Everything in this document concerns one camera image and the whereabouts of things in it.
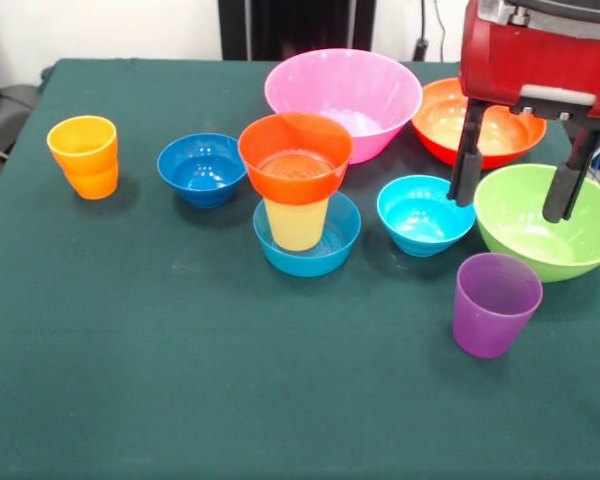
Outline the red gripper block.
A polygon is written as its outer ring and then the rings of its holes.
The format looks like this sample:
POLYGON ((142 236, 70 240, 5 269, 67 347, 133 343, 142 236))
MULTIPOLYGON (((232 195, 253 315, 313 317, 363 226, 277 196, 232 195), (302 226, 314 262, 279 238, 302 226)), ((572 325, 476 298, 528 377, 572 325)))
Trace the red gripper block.
MULTIPOLYGON (((468 2, 460 79, 469 99, 447 198, 467 207, 482 170, 487 102, 520 111, 543 99, 600 119, 600 1, 468 2)), ((550 184, 548 222, 570 219, 599 147, 600 121, 583 123, 550 184)))

